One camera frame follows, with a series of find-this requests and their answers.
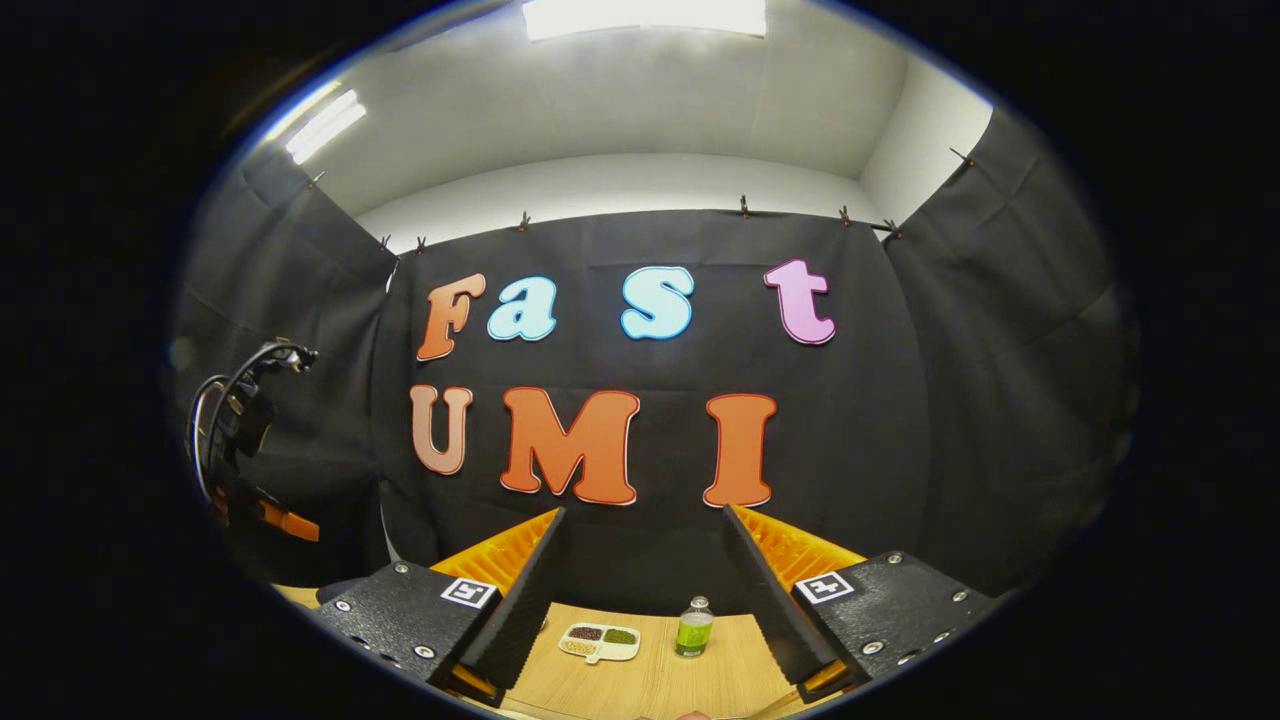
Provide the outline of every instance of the table surface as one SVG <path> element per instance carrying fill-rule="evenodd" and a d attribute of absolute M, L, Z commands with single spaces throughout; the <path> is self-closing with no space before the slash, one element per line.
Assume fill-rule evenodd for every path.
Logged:
<path fill-rule="evenodd" d="M 289 600 L 316 607 L 315 589 L 275 585 Z M 640 633 L 632 660 L 588 665 L 558 647 L 573 623 L 621 625 Z M 675 720 L 698 710 L 713 719 L 749 717 L 790 693 L 751 615 L 726 615 L 712 625 L 699 657 L 676 655 L 678 618 L 630 615 L 552 603 L 547 628 L 538 634 L 516 687 L 507 691 L 499 714 L 550 720 Z M 832 700 L 838 694 L 828 696 Z M 760 720 L 804 708 L 796 700 Z"/>

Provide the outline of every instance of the clip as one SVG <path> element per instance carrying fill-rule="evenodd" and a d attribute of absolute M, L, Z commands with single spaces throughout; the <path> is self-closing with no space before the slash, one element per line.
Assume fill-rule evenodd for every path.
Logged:
<path fill-rule="evenodd" d="M 961 152 L 960 152 L 959 150 L 956 150 L 955 147 L 947 147 L 947 150 L 950 150 L 950 151 L 955 152 L 956 155 L 959 155 L 959 156 L 960 156 L 960 159 L 961 159 L 961 160 L 964 160 L 964 161 L 965 161 L 965 164 L 966 164 L 966 165 L 969 165 L 970 168 L 972 168 L 972 167 L 974 167 L 974 165 L 977 164 L 977 163 L 974 163 L 974 161 L 973 161 L 973 158 L 970 158 L 970 156 L 968 156 L 968 155 L 964 155 L 964 154 L 961 154 Z"/>

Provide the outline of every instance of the ceiling light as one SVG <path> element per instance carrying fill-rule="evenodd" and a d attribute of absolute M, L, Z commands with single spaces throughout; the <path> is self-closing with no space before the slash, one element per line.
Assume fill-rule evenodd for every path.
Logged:
<path fill-rule="evenodd" d="M 315 151 L 320 150 L 324 143 L 364 118 L 365 111 L 365 106 L 356 102 L 356 91 L 348 90 L 302 126 L 302 129 L 284 145 L 284 149 L 293 154 L 293 161 L 301 165 L 307 158 L 315 155 Z"/>
<path fill-rule="evenodd" d="M 292 126 L 294 122 L 297 122 L 297 119 L 301 118 L 303 113 L 310 110 L 311 106 L 315 105 L 316 102 L 324 100 L 330 92 L 337 90 L 339 85 L 342 83 L 338 81 L 326 82 L 325 85 L 320 86 L 319 90 L 316 90 L 311 95 L 307 95 L 301 102 L 294 105 L 292 110 L 285 113 L 283 118 L 276 120 L 275 124 L 271 126 L 271 129 L 266 131 L 266 136 L 262 138 L 262 141 L 270 142 L 276 137 L 279 137 L 279 135 L 285 129 L 288 129 L 288 127 Z"/>
<path fill-rule="evenodd" d="M 626 27 L 690 27 L 764 37 L 764 0 L 531 0 L 529 40 Z"/>

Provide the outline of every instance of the green drink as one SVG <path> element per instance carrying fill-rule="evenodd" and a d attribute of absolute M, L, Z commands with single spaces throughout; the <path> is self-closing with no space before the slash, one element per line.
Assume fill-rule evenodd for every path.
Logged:
<path fill-rule="evenodd" d="M 689 610 L 680 615 L 676 655 L 696 657 L 707 650 L 707 641 L 712 637 L 712 620 L 716 619 L 708 605 L 705 597 L 698 596 L 689 603 Z"/>

